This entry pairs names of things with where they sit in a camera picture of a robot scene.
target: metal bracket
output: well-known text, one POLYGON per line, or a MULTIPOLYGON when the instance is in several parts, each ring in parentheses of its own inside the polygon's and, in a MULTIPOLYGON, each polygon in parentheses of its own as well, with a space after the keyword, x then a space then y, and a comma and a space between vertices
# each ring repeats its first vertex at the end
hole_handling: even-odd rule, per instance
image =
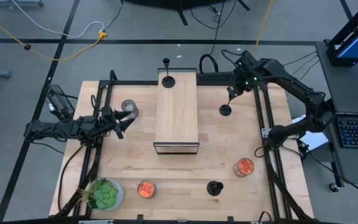
MULTIPOLYGON (((262 137, 267 139, 269 136, 269 132, 271 131, 271 128, 262 128, 262 137)), ((298 134, 294 134, 292 136, 287 137, 287 139, 294 139, 297 140, 299 139, 299 135, 298 134)))

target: black clamp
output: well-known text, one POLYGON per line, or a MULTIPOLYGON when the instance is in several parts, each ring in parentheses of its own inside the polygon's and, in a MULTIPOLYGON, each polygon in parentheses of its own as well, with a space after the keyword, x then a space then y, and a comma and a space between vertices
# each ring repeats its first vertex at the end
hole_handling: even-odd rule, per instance
POLYGON ((137 224, 143 224, 143 215, 137 215, 137 224))
POLYGON ((227 224, 234 224, 234 218, 233 217, 227 217, 227 224))

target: paper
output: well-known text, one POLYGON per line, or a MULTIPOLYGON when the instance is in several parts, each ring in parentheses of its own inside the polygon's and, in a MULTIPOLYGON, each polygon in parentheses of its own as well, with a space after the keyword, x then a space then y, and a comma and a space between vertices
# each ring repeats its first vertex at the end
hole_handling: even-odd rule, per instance
MULTIPOLYGON (((305 118, 306 115, 297 117, 292 120, 292 123, 298 122, 305 118)), ((317 147, 325 144, 328 142, 327 137, 323 133, 311 133, 309 131, 306 132, 305 136, 301 138, 301 140, 309 145, 309 150, 312 151, 313 149, 316 149, 317 147)))

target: plant pot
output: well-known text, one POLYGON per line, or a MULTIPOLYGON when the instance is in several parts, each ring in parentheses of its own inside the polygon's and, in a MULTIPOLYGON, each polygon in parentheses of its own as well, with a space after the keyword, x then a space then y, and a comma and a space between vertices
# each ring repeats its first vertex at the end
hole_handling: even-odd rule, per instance
POLYGON ((117 189, 117 195, 116 195, 116 203, 112 206, 112 207, 109 207, 109 208, 105 208, 105 209, 100 209, 100 208, 95 208, 95 209, 98 209, 98 210, 104 210, 104 211, 111 211, 111 210, 115 210, 117 209, 122 201, 124 200, 124 189, 121 187, 121 185, 116 182, 115 180, 111 180, 111 179, 107 179, 107 178, 104 178, 106 179, 106 181, 108 181, 109 183, 111 183, 116 189, 117 189))

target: jar lid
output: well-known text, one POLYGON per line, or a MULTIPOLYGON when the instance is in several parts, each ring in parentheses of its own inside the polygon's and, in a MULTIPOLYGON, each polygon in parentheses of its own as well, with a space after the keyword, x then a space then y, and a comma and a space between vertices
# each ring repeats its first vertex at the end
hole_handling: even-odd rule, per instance
POLYGON ((154 184, 151 181, 142 181, 138 186, 137 186, 137 193, 143 197, 143 198, 148 198, 150 196, 152 196, 154 194, 154 184))
POLYGON ((251 174, 252 171, 254 171, 254 163, 247 158, 243 158, 240 159, 239 163, 238 163, 238 168, 239 171, 242 172, 243 174, 251 174))

